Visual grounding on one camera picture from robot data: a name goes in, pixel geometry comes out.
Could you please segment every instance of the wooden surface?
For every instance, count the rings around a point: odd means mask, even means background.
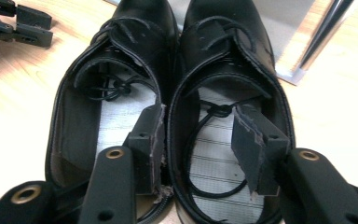
[[[16,3],[51,15],[54,37],[49,49],[0,42],[0,197],[20,183],[44,179],[57,87],[71,62],[115,10],[103,0]],[[313,10],[320,14],[317,7]],[[307,24],[303,24],[298,35],[306,32]],[[296,45],[304,40],[294,41]],[[322,152],[358,186],[358,8],[300,85],[282,85],[294,116],[297,146]],[[172,215],[162,223],[177,221]]]

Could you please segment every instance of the black leather shoe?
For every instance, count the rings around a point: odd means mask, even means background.
[[[150,151],[132,152],[136,192],[159,193],[177,38],[166,0],[120,2],[58,88],[48,140],[48,182],[65,188],[88,180],[97,150],[125,144],[149,106],[153,113],[147,122],[153,122],[148,125],[154,133],[141,137],[150,140]]]
[[[295,146],[269,37],[251,0],[193,0],[177,54],[168,164],[184,223],[275,223],[273,171]]]

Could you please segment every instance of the shoelace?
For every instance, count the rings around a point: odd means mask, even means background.
[[[221,198],[226,198],[229,197],[231,195],[234,195],[238,192],[240,192],[243,188],[245,188],[246,184],[247,184],[247,180],[243,179],[241,181],[241,183],[234,189],[227,191],[227,192],[223,192],[223,193],[211,193],[211,192],[207,192],[204,190],[201,190],[199,188],[197,188],[193,182],[191,181],[190,178],[190,169],[191,169],[191,157],[193,155],[193,150],[194,150],[194,143],[197,139],[197,136],[200,132],[200,130],[202,129],[202,127],[213,117],[217,117],[217,118],[226,118],[228,117],[231,113],[232,113],[232,109],[234,108],[235,105],[247,105],[250,104],[251,102],[261,99],[261,96],[256,96],[247,100],[243,100],[243,101],[238,101],[234,104],[231,105],[216,105],[214,103],[208,102],[208,101],[203,101],[200,100],[200,103],[202,105],[207,105],[210,108],[207,110],[207,115],[199,122],[199,124],[197,125],[197,127],[195,128],[195,130],[191,133],[190,137],[188,138],[188,141],[186,143],[186,147],[184,150],[184,158],[183,158],[183,167],[184,170],[186,171],[186,177],[185,177],[185,182],[186,185],[189,188],[189,191],[192,192],[192,194],[190,193],[189,199],[190,201],[193,203],[193,206],[197,207],[196,202],[194,200],[193,194],[200,196],[200,197],[204,197],[204,198],[210,198],[210,199],[221,199]],[[207,215],[205,215],[202,211],[200,211],[200,209],[197,207],[196,209],[200,215],[202,215],[203,217],[208,217]],[[224,223],[226,220],[220,220],[220,221],[214,221],[213,223]]]
[[[134,76],[130,77],[127,80],[123,80],[115,75],[107,74],[103,75],[105,81],[103,87],[87,87],[84,88],[85,92],[87,93],[87,97],[94,101],[114,101],[120,96],[128,96],[131,93],[131,85],[132,84],[142,84],[149,88],[151,91],[156,92],[154,86],[150,83],[146,82],[145,80],[141,80],[140,77]],[[113,80],[113,86],[109,87],[111,80]],[[95,97],[91,94],[100,91],[102,93],[101,97]]]

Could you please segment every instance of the black device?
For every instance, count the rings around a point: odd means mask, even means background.
[[[51,17],[47,13],[26,6],[16,6],[15,2],[10,0],[0,0],[0,16],[15,15],[16,29],[0,21],[0,40],[15,40],[42,48],[50,47],[53,33],[49,31]]]

